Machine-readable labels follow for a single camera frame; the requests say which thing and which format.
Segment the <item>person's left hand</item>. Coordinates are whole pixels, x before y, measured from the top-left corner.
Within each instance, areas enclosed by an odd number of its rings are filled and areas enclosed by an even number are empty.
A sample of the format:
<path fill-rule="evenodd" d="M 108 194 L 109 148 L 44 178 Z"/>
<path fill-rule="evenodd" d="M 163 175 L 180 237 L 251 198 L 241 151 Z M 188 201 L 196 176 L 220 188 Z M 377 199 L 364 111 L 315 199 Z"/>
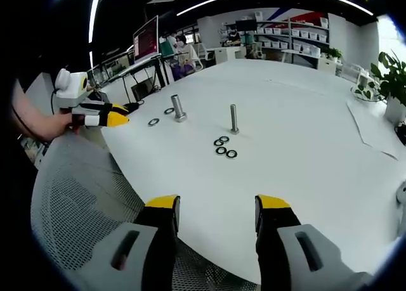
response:
<path fill-rule="evenodd" d="M 83 121 L 84 117 L 82 115 L 73 115 L 72 113 L 54 114 L 48 117 L 45 138 L 52 140 L 63 135 L 66 131 L 78 134 Z"/>

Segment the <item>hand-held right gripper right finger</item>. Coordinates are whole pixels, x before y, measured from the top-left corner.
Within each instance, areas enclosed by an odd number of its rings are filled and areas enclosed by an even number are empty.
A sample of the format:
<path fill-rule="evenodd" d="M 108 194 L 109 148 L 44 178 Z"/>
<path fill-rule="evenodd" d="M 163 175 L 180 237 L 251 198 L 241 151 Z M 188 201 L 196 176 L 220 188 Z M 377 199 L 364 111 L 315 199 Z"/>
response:
<path fill-rule="evenodd" d="M 345 265 L 338 246 L 301 224 L 286 201 L 257 195 L 255 204 L 262 290 L 367 290 L 371 275 Z"/>

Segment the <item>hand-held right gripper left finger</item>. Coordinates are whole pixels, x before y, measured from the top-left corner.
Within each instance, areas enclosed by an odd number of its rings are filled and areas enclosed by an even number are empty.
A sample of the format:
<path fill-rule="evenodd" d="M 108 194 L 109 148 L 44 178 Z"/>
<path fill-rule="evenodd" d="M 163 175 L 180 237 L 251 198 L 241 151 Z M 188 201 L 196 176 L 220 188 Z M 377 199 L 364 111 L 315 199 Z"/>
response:
<path fill-rule="evenodd" d="M 84 266 L 87 290 L 171 290 L 180 196 L 147 202 L 133 223 L 99 241 Z"/>

